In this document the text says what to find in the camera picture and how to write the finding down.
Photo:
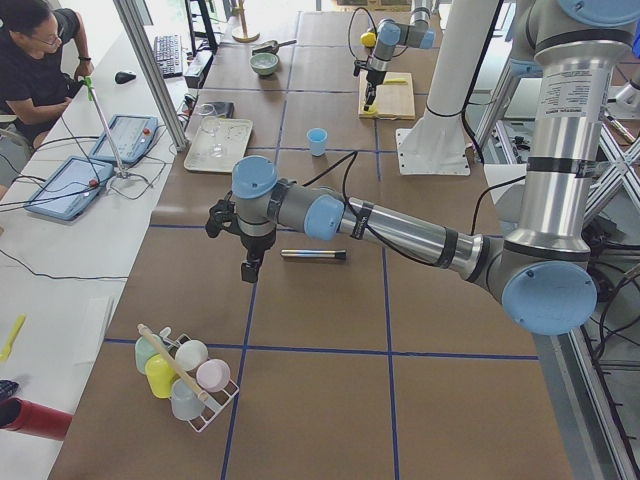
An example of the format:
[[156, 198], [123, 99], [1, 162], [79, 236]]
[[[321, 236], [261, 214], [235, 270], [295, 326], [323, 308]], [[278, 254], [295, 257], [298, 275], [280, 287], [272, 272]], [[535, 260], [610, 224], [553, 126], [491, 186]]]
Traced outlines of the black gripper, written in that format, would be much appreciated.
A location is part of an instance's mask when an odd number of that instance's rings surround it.
[[377, 58], [354, 61], [354, 76], [358, 76], [361, 70], [366, 70], [366, 90], [363, 110], [373, 112], [375, 107], [376, 89], [381, 85], [386, 76], [386, 62]]
[[243, 220], [236, 212], [233, 201], [220, 199], [209, 209], [205, 230], [210, 238], [217, 238], [222, 231], [240, 238], [247, 250], [246, 261], [241, 264], [241, 279], [256, 283], [264, 254], [275, 244], [275, 227], [269, 222], [252, 224]]

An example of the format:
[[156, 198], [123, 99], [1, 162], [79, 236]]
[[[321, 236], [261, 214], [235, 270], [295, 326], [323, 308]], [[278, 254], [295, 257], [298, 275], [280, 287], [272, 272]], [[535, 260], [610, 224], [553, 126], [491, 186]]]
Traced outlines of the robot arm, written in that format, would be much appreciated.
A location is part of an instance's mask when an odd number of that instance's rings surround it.
[[631, 49], [635, 1], [521, 1], [510, 65], [541, 74], [517, 228], [503, 238], [446, 227], [470, 195], [452, 193], [466, 166], [464, 105], [501, 5], [453, 3], [424, 116], [399, 135], [399, 167], [416, 204], [394, 211], [345, 191], [281, 177], [262, 156], [240, 160], [227, 196], [209, 212], [206, 231], [237, 235], [246, 248], [242, 278], [255, 282], [278, 226], [330, 240], [337, 234], [378, 242], [417, 263], [457, 272], [485, 289], [517, 325], [561, 335], [583, 325], [597, 303], [582, 239], [611, 72]]
[[361, 71], [367, 72], [363, 102], [365, 112], [371, 112], [377, 88], [385, 80], [397, 47], [424, 50], [433, 47], [436, 39], [436, 33], [430, 27], [433, 6], [433, 1], [413, 1], [409, 23], [398, 23], [392, 19], [380, 21], [376, 27], [372, 52], [365, 60], [354, 57], [353, 75], [358, 77]]

